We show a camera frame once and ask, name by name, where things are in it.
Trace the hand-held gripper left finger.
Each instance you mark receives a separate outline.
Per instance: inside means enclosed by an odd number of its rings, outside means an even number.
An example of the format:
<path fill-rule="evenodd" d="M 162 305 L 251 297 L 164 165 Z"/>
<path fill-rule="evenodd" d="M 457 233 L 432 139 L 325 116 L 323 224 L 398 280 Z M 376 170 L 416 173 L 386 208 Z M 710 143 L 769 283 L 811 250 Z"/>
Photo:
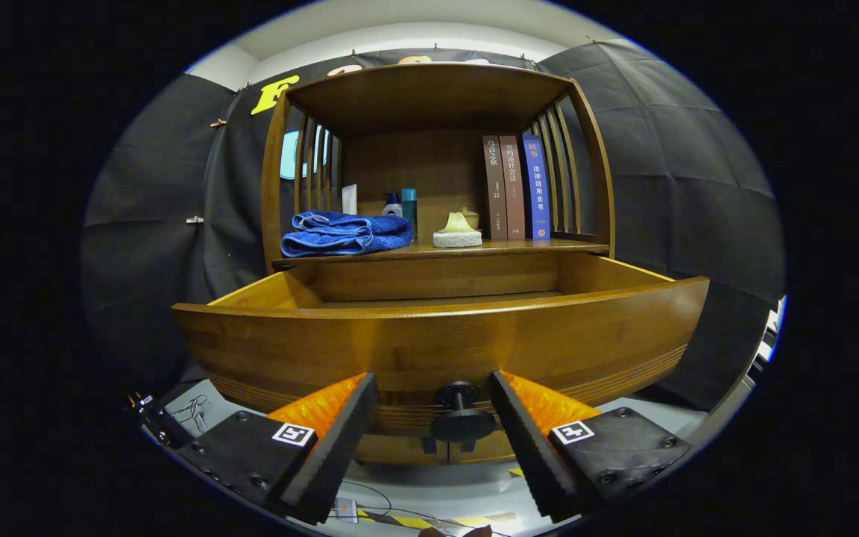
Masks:
<path fill-rule="evenodd" d="M 268 415 L 235 412 L 177 455 L 245 502 L 315 526 L 330 516 L 376 406 L 375 375 L 358 374 Z"/>

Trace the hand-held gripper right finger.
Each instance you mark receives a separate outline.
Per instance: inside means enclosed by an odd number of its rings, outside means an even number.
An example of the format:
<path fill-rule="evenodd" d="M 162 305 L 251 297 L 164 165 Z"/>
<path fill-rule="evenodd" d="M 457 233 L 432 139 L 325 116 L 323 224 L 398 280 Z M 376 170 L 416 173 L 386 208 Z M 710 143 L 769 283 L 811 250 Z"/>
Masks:
<path fill-rule="evenodd" d="M 491 373 L 491 400 L 539 513 L 553 522 L 625 502 L 692 450 L 637 410 L 600 412 L 507 371 Z"/>

